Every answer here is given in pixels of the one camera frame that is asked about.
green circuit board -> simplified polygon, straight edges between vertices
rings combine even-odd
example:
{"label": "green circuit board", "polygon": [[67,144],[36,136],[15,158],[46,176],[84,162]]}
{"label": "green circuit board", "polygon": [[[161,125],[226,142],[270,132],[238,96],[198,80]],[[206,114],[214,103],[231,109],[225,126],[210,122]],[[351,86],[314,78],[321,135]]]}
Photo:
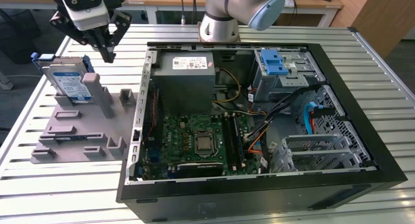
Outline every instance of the green circuit board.
{"label": "green circuit board", "polygon": [[[238,115],[239,133],[243,136],[249,132],[249,124],[245,115]],[[198,134],[213,136],[215,149],[211,154],[199,154],[195,150]],[[257,173],[255,160],[246,160],[246,167],[237,171],[229,169],[227,145],[223,136],[221,115],[187,115],[166,116],[163,122],[163,141],[161,152],[161,166],[153,167],[155,179],[167,179],[166,165],[181,163],[209,163],[225,164],[223,175],[239,175]]]}

motherboard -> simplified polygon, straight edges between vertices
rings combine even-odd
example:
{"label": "motherboard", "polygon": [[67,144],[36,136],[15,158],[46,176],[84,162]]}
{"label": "motherboard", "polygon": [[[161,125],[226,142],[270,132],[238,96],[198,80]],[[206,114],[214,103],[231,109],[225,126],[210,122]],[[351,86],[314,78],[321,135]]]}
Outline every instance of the motherboard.
{"label": "motherboard", "polygon": [[162,147],[149,151],[153,177],[257,174],[255,159],[245,154],[249,130],[245,115],[166,116]]}

blue drive bay latch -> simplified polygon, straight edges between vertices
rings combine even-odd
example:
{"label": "blue drive bay latch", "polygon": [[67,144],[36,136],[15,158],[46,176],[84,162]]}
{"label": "blue drive bay latch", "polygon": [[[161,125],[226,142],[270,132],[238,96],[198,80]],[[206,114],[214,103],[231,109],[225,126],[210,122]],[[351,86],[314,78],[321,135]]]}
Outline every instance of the blue drive bay latch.
{"label": "blue drive bay latch", "polygon": [[261,54],[269,75],[287,75],[290,73],[283,63],[283,57],[275,49],[263,49]]}

robotic arm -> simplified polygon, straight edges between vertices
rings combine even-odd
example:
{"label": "robotic arm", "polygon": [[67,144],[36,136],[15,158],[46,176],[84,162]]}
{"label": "robotic arm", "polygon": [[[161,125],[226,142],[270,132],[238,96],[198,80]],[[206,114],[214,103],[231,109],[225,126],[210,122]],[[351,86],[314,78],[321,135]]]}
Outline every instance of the robotic arm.
{"label": "robotic arm", "polygon": [[[114,49],[130,28],[133,16],[117,10],[126,0],[54,0],[58,12],[50,23],[82,45],[90,44],[107,63],[115,60]],[[207,0],[201,37],[209,42],[238,40],[238,21],[257,30],[275,22],[285,0]],[[111,34],[109,24],[115,23]]]}
{"label": "robotic arm", "polygon": [[[130,28],[133,16],[117,10],[126,0],[54,0],[58,12],[50,23],[82,45],[90,44],[107,63],[115,60],[114,49]],[[111,34],[109,24],[115,23]]]}

power supply label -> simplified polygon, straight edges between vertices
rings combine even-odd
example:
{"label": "power supply label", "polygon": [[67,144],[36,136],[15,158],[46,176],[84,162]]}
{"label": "power supply label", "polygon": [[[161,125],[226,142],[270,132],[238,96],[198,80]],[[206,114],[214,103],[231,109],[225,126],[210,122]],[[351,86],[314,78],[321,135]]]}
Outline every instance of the power supply label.
{"label": "power supply label", "polygon": [[209,62],[206,57],[175,57],[174,69],[207,69]]}

